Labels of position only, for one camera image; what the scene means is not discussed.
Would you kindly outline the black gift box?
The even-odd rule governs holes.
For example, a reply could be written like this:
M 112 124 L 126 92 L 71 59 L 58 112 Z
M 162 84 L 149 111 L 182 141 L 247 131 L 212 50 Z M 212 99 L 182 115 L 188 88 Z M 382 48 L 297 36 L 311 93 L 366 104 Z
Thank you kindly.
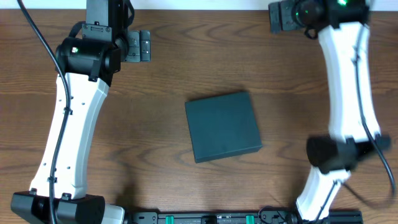
M 253 153 L 262 147 L 248 92 L 189 101 L 185 112 L 196 163 Z

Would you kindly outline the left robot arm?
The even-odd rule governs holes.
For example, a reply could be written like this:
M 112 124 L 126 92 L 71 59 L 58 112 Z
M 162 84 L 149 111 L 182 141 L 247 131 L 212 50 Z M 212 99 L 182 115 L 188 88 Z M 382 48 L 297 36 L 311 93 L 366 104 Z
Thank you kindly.
M 123 62 L 150 60 L 148 30 L 77 24 L 57 47 L 57 97 L 44 156 L 11 210 L 29 223 L 132 223 L 122 206 L 87 192 L 87 165 L 102 104 Z

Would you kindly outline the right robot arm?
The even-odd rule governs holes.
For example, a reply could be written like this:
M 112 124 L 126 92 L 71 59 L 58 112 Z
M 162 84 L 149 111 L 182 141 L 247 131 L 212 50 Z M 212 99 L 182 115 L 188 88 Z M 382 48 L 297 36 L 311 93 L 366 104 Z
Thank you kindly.
M 330 120 L 326 136 L 307 140 L 311 168 L 295 210 L 284 223 L 359 223 L 358 212 L 331 212 L 330 206 L 352 171 L 383 152 L 391 138 L 381 133 L 369 77 L 369 16 L 372 1 L 285 0 L 268 5 L 272 33 L 303 29 L 317 40 L 325 58 Z

